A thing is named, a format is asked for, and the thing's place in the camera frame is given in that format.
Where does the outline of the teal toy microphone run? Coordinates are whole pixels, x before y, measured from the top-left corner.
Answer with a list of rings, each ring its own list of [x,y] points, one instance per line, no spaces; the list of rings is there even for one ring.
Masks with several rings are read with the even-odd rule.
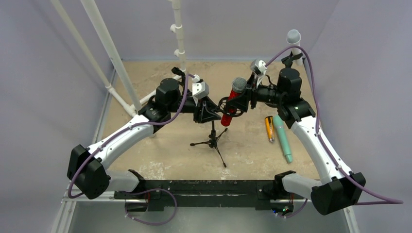
[[[289,145],[289,141],[287,139],[286,131],[284,129],[284,122],[282,121],[279,115],[275,115],[273,118],[273,123],[274,123],[275,130],[277,132],[277,136],[278,136],[278,139],[279,139],[282,151],[283,151],[283,155],[286,159],[286,162],[290,164],[293,162],[293,158],[292,158],[292,151]]]

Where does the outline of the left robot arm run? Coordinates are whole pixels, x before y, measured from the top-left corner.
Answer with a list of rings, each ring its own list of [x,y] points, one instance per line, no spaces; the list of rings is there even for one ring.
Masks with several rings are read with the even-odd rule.
[[[192,114],[196,123],[219,120],[216,104],[208,97],[209,87],[199,80],[189,84],[173,78],[161,81],[155,95],[137,115],[100,142],[88,147],[75,146],[70,154],[67,195],[74,199],[85,195],[92,200],[106,191],[126,192],[134,199],[143,196],[143,177],[134,170],[109,173],[110,166],[139,141],[154,135],[180,113]]]

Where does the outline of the black tripod stand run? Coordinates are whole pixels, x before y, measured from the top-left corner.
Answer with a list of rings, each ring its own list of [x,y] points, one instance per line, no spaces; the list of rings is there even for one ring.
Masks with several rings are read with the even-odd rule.
[[[173,67],[173,68],[171,69],[171,71],[172,71],[172,73],[173,73],[175,76],[178,76],[178,80],[181,79],[182,81],[185,81],[186,74],[185,74],[185,72],[182,71],[180,68],[178,68],[178,67]]]
[[[226,104],[226,100],[227,100],[227,98],[228,97],[223,97],[222,99],[220,99],[220,101],[219,101],[219,103],[218,103],[218,105],[219,105],[219,108],[220,108],[220,111],[214,111],[215,113],[225,113],[225,104]],[[241,115],[243,114],[243,112],[241,112],[241,111],[237,111],[236,112],[236,114],[234,115],[234,117],[240,117]],[[226,127],[219,135],[217,135],[217,132],[216,132],[216,127],[215,127],[215,121],[211,121],[211,131],[210,131],[210,134],[208,135],[208,138],[209,138],[209,140],[208,141],[203,141],[203,142],[197,142],[197,143],[190,143],[190,146],[197,146],[197,145],[203,145],[203,144],[205,144],[205,145],[208,145],[210,148],[214,148],[216,151],[217,151],[217,153],[219,154],[219,156],[220,156],[220,159],[221,159],[221,161],[222,161],[222,164],[223,164],[223,167],[224,168],[227,168],[227,165],[226,165],[226,163],[225,163],[225,161],[224,161],[224,159],[223,159],[223,157],[222,157],[222,155],[221,155],[221,153],[220,153],[220,151],[219,151],[219,148],[218,148],[218,142],[219,142],[219,140],[220,140],[220,138],[221,138],[221,136],[225,133],[225,132],[227,132],[227,130],[228,130],[228,128]]]

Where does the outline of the red glitter microphone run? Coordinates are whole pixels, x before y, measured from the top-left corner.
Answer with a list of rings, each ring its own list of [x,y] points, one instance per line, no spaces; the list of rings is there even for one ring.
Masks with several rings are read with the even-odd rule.
[[[231,92],[229,94],[229,97],[226,100],[226,105],[225,105],[225,113],[222,116],[221,119],[221,125],[228,127],[231,124],[231,121],[238,111],[237,107],[233,105],[233,99],[239,97],[243,91],[246,89],[247,86],[247,80],[243,77],[236,77],[231,83]]]

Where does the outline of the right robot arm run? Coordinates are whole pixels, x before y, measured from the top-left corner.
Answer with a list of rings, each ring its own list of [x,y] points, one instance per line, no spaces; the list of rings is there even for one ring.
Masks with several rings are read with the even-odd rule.
[[[300,96],[302,79],[296,69],[281,69],[276,85],[258,85],[254,75],[248,80],[237,77],[231,85],[231,94],[224,99],[224,119],[233,117],[235,110],[242,114],[253,109],[257,102],[276,107],[281,120],[301,141],[319,174],[318,180],[302,177],[294,171],[277,174],[271,188],[273,194],[283,198],[295,193],[309,199],[324,216],[358,204],[366,179],[360,172],[353,173],[333,149],[326,148],[327,140],[321,139],[315,112]]]

